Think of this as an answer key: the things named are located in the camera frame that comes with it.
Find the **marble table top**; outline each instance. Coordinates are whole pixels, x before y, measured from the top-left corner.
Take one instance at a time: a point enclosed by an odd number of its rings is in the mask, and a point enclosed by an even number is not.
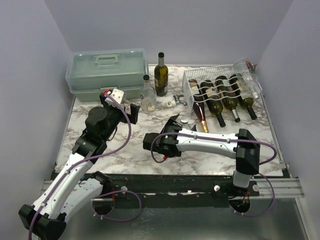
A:
[[[154,79],[154,65],[149,66],[150,79]],[[144,150],[143,138],[146,133],[159,133],[167,120],[176,114],[189,117],[190,125],[199,124],[194,113],[190,115],[188,107],[181,104],[173,108],[166,108],[165,102],[172,100],[174,94],[182,94],[182,80],[185,70],[194,69],[193,66],[168,66],[168,93],[164,97],[157,97],[157,110],[153,113],[144,113],[141,109],[138,115],[138,123],[132,126],[132,135],[129,143],[119,152],[99,158],[95,165],[87,172],[94,173],[101,171],[105,174],[159,174],[159,175],[232,175],[235,170],[235,160],[225,156],[204,153],[204,152],[183,152],[181,157],[168,158],[164,163],[156,163],[153,161],[150,151]],[[128,108],[131,103],[139,105],[138,99],[130,99],[125,101]],[[75,99],[72,113],[68,122],[64,141],[60,148],[57,158],[55,171],[58,173],[65,165],[71,149],[73,148],[77,138],[85,129],[85,120],[88,112],[95,106],[101,106],[99,102],[80,102]],[[226,127],[221,128],[215,116],[212,116],[207,106],[206,121],[210,133],[225,134],[237,133],[239,128],[248,129],[257,140],[275,144],[272,135],[269,119],[263,105],[262,100],[255,102],[253,109],[257,115],[256,120],[251,120],[248,112],[237,107],[241,121],[236,123],[230,111],[223,110],[222,116],[226,123]],[[107,142],[106,152],[117,149],[128,136],[128,126],[120,123],[117,133],[112,141]],[[273,150],[261,146],[260,161],[271,157]],[[155,153],[160,160],[162,155]],[[260,173],[267,176],[282,176],[282,168],[277,156],[272,162],[261,165]]]

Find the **dark glass bottle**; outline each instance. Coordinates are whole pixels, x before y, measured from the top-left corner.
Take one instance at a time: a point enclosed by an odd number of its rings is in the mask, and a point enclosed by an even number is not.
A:
[[[213,83],[210,80],[205,80],[200,83],[200,92],[203,95],[203,98],[207,101],[206,104],[209,108],[209,111],[216,115],[216,118],[218,119],[219,125],[221,128],[226,126],[226,123],[224,121],[224,118],[221,115],[221,112],[223,111],[224,107],[221,104],[221,101],[219,100],[219,96],[217,95],[217,92],[215,90],[215,87]]]
[[[195,79],[191,79],[191,80],[189,80],[189,85],[191,87],[191,92],[193,94],[193,98],[195,101],[197,101],[197,102],[193,103],[192,109],[195,112],[195,115],[197,116],[197,118],[199,119],[199,121],[203,127],[204,132],[208,133],[209,129],[208,129],[207,122],[206,122],[205,105],[203,102],[201,102],[204,99],[202,98],[202,96],[199,96],[200,92],[199,92],[198,83]]]
[[[251,94],[249,93],[249,91],[244,90],[236,74],[233,74],[230,77],[229,82],[230,84],[232,84],[231,85],[232,89],[235,90],[235,95],[238,96],[237,99],[240,105],[246,108],[252,120],[256,120],[257,115],[252,108],[252,105],[254,104],[254,99],[251,97]]]
[[[168,92],[168,67],[165,65],[165,54],[159,52],[158,65],[154,69],[154,85],[156,94],[163,97]]]
[[[223,98],[222,103],[223,103],[224,107],[232,112],[232,115],[234,117],[234,121],[236,123],[238,123],[238,122],[240,122],[240,117],[239,117],[238,112],[236,110],[236,107],[238,105],[238,101],[236,98],[231,98],[231,97],[234,97],[235,94],[232,92],[233,90],[230,86],[224,85],[223,80],[228,81],[226,76],[218,76],[215,79],[216,88],[218,89],[218,91],[220,93],[220,97]]]

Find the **wire basket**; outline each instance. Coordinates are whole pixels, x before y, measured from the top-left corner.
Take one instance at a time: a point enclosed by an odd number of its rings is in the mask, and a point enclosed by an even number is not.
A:
[[[227,91],[220,91],[217,89],[220,85],[216,85],[216,78],[219,76],[226,76],[227,79],[229,79],[233,74],[235,74],[234,70],[234,65],[223,65],[223,66],[214,66],[214,67],[206,67],[206,68],[197,68],[193,70],[186,70],[183,73],[183,80],[182,80],[182,90],[184,93],[185,101],[188,105],[188,108],[190,112],[192,112],[192,108],[195,102],[194,95],[197,96],[203,96],[204,94],[200,94],[198,90],[204,89],[207,87],[200,87],[201,82],[205,80],[210,80],[213,83],[213,88],[217,92],[216,95],[217,97],[213,100],[212,98],[208,99],[203,99],[202,101],[196,101],[196,103],[203,103],[206,101],[217,101],[217,100],[222,100],[224,98],[237,98],[238,95],[235,94],[237,90],[229,90],[229,93],[232,93],[232,96],[224,96],[221,97],[221,93],[227,92]],[[240,90],[240,95],[243,96],[243,98],[251,97],[251,92],[247,86],[247,84],[240,79],[242,78],[241,75],[237,74],[237,77],[240,81],[240,84],[238,85],[239,90]],[[189,80],[196,80],[198,89],[192,90],[189,84]],[[230,84],[229,80],[222,80],[224,86],[226,87],[231,87],[234,84],[237,84],[236,82],[233,84]]]

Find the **translucent lid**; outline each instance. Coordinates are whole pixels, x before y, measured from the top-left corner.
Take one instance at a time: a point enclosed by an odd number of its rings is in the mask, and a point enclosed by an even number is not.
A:
[[[66,79],[138,74],[145,72],[144,67],[145,51],[142,48],[77,52],[73,53],[68,65]]]

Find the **gray wall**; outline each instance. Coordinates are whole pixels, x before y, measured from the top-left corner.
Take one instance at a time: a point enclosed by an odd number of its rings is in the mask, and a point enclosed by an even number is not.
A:
[[[27,239],[18,210],[54,168],[71,107],[70,51],[42,0],[0,1],[0,233]]]
[[[280,147],[320,236],[320,1],[295,0],[258,73]]]
[[[257,63],[292,0],[44,0],[72,52],[144,48],[169,64]]]

